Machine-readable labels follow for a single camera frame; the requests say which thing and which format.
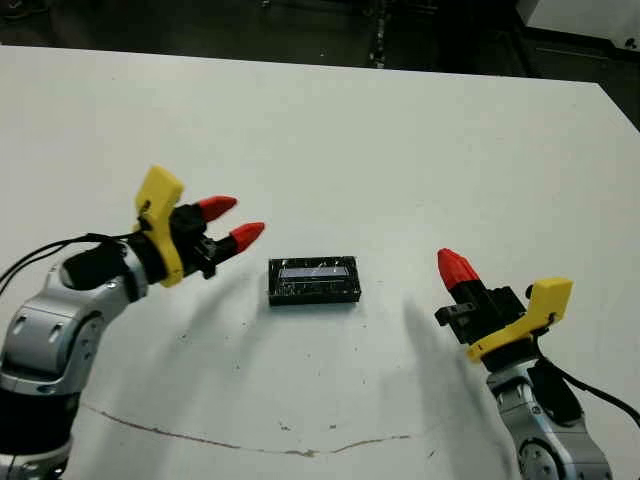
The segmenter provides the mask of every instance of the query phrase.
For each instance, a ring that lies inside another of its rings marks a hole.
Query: black box
[[[269,304],[344,303],[360,300],[354,257],[269,260]]]

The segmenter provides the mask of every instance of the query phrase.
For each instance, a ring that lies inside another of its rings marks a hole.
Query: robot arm
[[[206,223],[235,204],[212,197],[174,208],[181,185],[154,167],[136,203],[140,229],[54,266],[44,288],[13,317],[0,365],[0,480],[60,478],[71,426],[103,332],[149,285],[178,283],[246,249],[264,224],[246,224],[222,240]]]
[[[491,372],[487,385],[516,448],[523,479],[611,479],[585,427],[584,413],[559,370],[537,348],[537,336],[562,319],[571,282],[554,278],[528,290],[528,310],[509,287],[488,290],[466,259],[438,252],[440,274],[456,305],[436,312],[471,361]]]

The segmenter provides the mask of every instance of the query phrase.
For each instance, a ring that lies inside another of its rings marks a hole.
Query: dark floor
[[[377,53],[382,0],[58,0],[49,13],[0,20],[0,42],[355,67],[375,65],[374,52],[385,68],[592,81],[640,128],[640,53],[525,29],[490,2],[460,18],[437,0],[407,1],[389,8]]]

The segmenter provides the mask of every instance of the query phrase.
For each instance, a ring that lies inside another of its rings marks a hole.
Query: brown stain
[[[157,435],[162,435],[165,437],[179,438],[181,440],[189,440],[191,442],[202,443],[205,445],[213,445],[216,447],[230,448],[232,450],[242,449],[242,447],[240,447],[239,445],[231,445],[230,443],[216,442],[214,440],[209,440],[208,438],[194,437],[192,435],[184,435],[182,433],[168,432],[166,430],[161,430],[160,428],[155,428],[155,427],[146,427],[144,425],[133,423],[128,420],[123,420],[122,418],[111,415],[110,413],[107,413],[103,410],[98,410],[97,408],[92,407],[91,405],[87,405],[86,403],[83,403],[82,406],[88,408],[94,413],[97,413],[98,415],[102,415],[103,417],[108,418],[113,422],[119,423],[120,425],[125,425],[130,428],[135,428],[136,430],[142,430],[143,432],[155,433]]]
[[[163,437],[168,437],[168,438],[176,438],[179,440],[187,440],[190,442],[195,442],[195,443],[199,443],[201,445],[209,445],[212,447],[222,447],[222,448],[227,448],[230,450],[242,450],[245,452],[254,452],[254,453],[264,453],[264,454],[268,454],[268,455],[296,455],[299,457],[304,457],[304,458],[315,458],[319,455],[334,455],[334,454],[339,454],[339,453],[343,453],[349,449],[352,448],[357,448],[357,447],[362,447],[365,445],[372,445],[375,443],[382,443],[382,442],[387,442],[387,441],[394,441],[394,440],[410,440],[411,438],[413,438],[411,435],[392,435],[390,437],[382,437],[382,438],[374,438],[371,440],[360,440],[359,442],[354,442],[354,443],[350,443],[348,445],[345,445],[344,447],[340,447],[337,448],[335,450],[328,450],[328,451],[323,451],[323,450],[313,450],[313,449],[308,449],[308,450],[267,450],[264,448],[248,448],[248,447],[242,447],[240,445],[233,445],[231,443],[224,443],[224,442],[217,442],[215,440],[210,440],[208,438],[202,438],[202,437],[195,437],[193,435],[185,435],[182,433],[174,433],[174,432],[169,432],[168,430],[163,430],[160,428],[156,428],[156,427],[147,427],[146,425],[140,425],[139,423],[134,423],[134,422],[130,422],[129,420],[124,420],[120,417],[116,417],[115,415],[112,415],[108,412],[105,412],[104,410],[100,410],[92,405],[89,405],[87,403],[82,402],[82,406],[85,407],[86,409],[108,419],[111,420],[112,422],[118,423],[120,425],[124,425],[126,427],[129,428],[133,428],[135,430],[140,430],[143,432],[148,432],[148,433],[153,433],[156,435],[161,435]],[[431,452],[431,454],[429,455],[429,458],[431,458],[433,456],[433,454],[435,453],[435,450],[433,452]]]

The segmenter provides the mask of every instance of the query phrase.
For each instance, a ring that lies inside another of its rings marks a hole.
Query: white table
[[[640,136],[597,85],[13,47],[0,72],[1,265],[127,231],[153,163],[185,201],[239,198],[210,233],[267,223],[111,325],[65,478],[519,478],[485,369],[433,317],[444,246],[491,287],[574,279],[544,350],[640,405]],[[360,303],[270,309],[267,259],[318,255],[357,256]],[[635,478],[640,433],[578,396]]]

